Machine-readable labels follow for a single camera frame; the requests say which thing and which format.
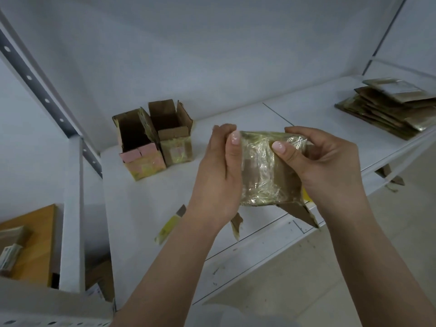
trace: shelf surface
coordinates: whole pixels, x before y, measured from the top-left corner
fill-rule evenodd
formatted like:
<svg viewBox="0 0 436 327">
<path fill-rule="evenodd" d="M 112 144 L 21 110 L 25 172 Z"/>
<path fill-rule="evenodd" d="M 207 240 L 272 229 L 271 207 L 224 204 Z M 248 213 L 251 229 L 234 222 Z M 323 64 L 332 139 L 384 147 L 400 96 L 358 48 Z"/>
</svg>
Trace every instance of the shelf surface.
<svg viewBox="0 0 436 327">
<path fill-rule="evenodd" d="M 334 107 L 353 96 L 354 88 L 362 86 L 360 76 L 342 77 L 264 103 L 295 126 L 315 127 L 356 143 L 361 170 L 367 174 L 424 140 L 433 129 L 405 141 Z"/>
<path fill-rule="evenodd" d="M 155 244 L 155 236 L 182 204 L 188 204 L 212 127 L 223 123 L 234 123 L 238 129 L 246 131 L 283 131 L 289 125 L 262 103 L 196 121 L 191 135 L 195 160 L 173 165 L 137 182 L 118 156 L 119 147 L 111 147 L 102 153 L 109 242 L 119 307 L 126 302 L 159 253 L 161 246 Z M 239 213 L 244 219 L 240 230 L 241 240 L 286 214 L 274 206 L 241 207 Z M 235 244 L 232 228 L 226 225 L 215 239 L 208 259 L 218 259 L 221 252 Z M 200 283 L 196 298 L 206 296 L 207 289 Z"/>
</svg>

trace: person's left hand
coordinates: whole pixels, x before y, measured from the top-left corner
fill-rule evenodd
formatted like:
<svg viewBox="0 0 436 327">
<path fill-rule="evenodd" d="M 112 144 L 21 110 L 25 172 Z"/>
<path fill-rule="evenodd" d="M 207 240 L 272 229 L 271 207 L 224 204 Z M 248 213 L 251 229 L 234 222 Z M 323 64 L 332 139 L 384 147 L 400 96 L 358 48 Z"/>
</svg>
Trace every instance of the person's left hand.
<svg viewBox="0 0 436 327">
<path fill-rule="evenodd" d="M 215 125 L 198 167 L 187 213 L 220 231 L 237 213 L 242 195 L 241 134 L 236 125 Z"/>
</svg>

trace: person's right hand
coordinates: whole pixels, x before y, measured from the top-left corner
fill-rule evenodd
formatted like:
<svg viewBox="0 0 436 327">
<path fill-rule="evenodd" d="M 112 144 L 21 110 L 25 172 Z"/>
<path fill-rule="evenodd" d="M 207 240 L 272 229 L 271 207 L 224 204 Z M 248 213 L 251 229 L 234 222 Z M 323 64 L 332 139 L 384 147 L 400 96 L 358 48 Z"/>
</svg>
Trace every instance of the person's right hand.
<svg viewBox="0 0 436 327">
<path fill-rule="evenodd" d="M 303 135 L 314 144 L 306 156 L 287 142 L 276 141 L 272 148 L 297 172 L 321 214 L 336 214 L 366 201 L 357 145 L 309 127 L 285 127 L 285 132 Z"/>
</svg>

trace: forearm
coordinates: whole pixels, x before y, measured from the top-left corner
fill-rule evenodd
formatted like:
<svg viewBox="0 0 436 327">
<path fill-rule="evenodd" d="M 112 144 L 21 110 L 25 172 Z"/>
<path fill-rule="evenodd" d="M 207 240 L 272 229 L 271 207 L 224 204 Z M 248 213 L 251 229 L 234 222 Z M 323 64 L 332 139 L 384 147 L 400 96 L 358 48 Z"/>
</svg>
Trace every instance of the forearm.
<svg viewBox="0 0 436 327">
<path fill-rule="evenodd" d="M 384 235 L 366 197 L 323 217 L 364 326 L 436 325 L 433 305 Z"/>
<path fill-rule="evenodd" d="M 187 211 L 111 326 L 183 326 L 217 233 Z"/>
</svg>

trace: hand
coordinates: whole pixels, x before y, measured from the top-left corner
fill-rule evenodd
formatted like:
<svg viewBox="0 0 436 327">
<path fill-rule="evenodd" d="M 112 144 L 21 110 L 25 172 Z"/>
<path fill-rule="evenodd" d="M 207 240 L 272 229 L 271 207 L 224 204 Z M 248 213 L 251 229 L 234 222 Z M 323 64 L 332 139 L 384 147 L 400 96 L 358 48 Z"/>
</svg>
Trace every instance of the hand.
<svg viewBox="0 0 436 327">
<path fill-rule="evenodd" d="M 357 145 L 320 129 L 292 126 L 285 132 L 303 135 L 314 144 L 308 146 L 307 156 L 287 142 L 276 141 L 272 148 L 298 174 L 321 214 L 366 202 Z"/>
<path fill-rule="evenodd" d="M 187 213 L 220 231 L 237 213 L 242 196 L 241 135 L 236 125 L 215 125 L 198 167 Z"/>
</svg>

